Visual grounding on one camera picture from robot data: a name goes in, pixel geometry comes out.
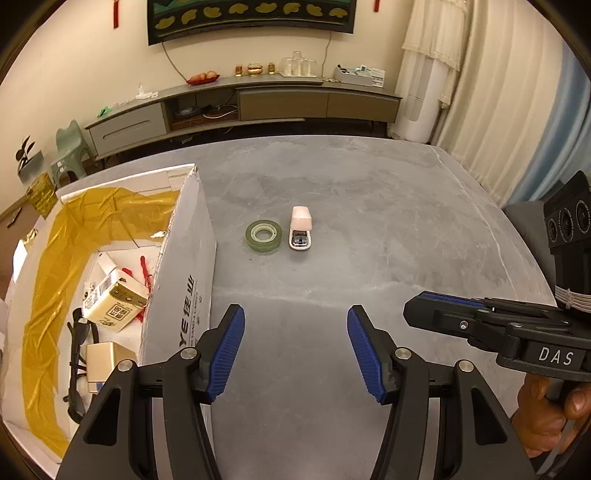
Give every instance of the camera lens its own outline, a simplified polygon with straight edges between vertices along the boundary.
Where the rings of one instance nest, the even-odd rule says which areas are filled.
[[[560,225],[560,235],[562,235],[562,240],[565,242],[571,241],[573,238],[573,219],[566,208],[560,211],[558,224]]]
[[[591,220],[589,219],[589,208],[587,204],[580,200],[577,204],[577,224],[579,229],[583,233],[587,233],[589,231],[589,225],[591,224]]]
[[[556,242],[556,239],[558,238],[558,229],[556,228],[556,222],[554,219],[550,219],[548,222],[548,236],[552,243]]]

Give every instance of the blue curtain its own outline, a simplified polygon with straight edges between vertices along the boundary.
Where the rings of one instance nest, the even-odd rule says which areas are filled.
[[[568,45],[548,124],[507,203],[539,200],[558,181],[591,170],[591,82]]]

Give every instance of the cabinet drawer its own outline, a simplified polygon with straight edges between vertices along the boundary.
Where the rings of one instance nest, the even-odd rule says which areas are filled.
[[[328,92],[273,88],[240,92],[240,120],[270,118],[325,118]]]
[[[116,116],[90,129],[99,155],[166,133],[166,121],[160,102]]]
[[[367,93],[331,92],[326,116],[328,118],[358,118],[393,123],[400,99]]]

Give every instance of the plate of fruit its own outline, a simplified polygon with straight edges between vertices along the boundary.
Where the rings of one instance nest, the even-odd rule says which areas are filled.
[[[204,83],[212,83],[215,82],[220,76],[214,72],[213,70],[209,70],[209,72],[198,73],[197,75],[193,75],[187,83],[189,85],[203,85]]]

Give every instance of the roll of tape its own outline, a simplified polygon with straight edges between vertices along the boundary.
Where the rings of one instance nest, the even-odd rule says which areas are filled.
[[[266,240],[257,238],[259,232],[266,231],[271,236]],[[246,229],[246,243],[255,252],[270,252],[281,244],[281,227],[271,220],[257,220]]]

